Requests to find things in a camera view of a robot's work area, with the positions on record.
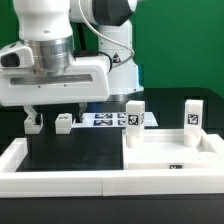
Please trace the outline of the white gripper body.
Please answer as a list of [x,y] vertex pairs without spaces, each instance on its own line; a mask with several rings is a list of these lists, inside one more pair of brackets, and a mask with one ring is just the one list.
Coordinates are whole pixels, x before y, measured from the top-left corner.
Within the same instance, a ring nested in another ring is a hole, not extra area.
[[97,102],[108,99],[110,60],[78,57],[63,75],[40,77],[31,68],[0,68],[3,106]]

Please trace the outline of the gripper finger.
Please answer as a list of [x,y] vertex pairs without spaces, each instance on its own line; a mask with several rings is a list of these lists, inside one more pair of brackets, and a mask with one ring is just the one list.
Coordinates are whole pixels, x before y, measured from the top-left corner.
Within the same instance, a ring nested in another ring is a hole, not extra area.
[[87,109],[87,102],[79,103],[79,112],[76,116],[76,123],[82,123],[83,122],[83,114]]
[[37,113],[36,110],[33,108],[32,105],[25,105],[24,111],[27,115],[31,118],[32,123],[34,125],[41,125],[42,124],[42,117],[40,113]]

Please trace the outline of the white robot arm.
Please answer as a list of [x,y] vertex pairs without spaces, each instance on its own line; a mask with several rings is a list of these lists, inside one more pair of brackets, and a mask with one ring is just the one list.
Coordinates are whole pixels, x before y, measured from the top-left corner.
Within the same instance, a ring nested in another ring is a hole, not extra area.
[[111,53],[77,51],[71,24],[84,23],[110,45],[131,50],[106,32],[129,24],[138,0],[13,0],[19,40],[0,49],[0,105],[22,106],[35,125],[36,105],[105,101],[108,75],[131,60],[112,61]]

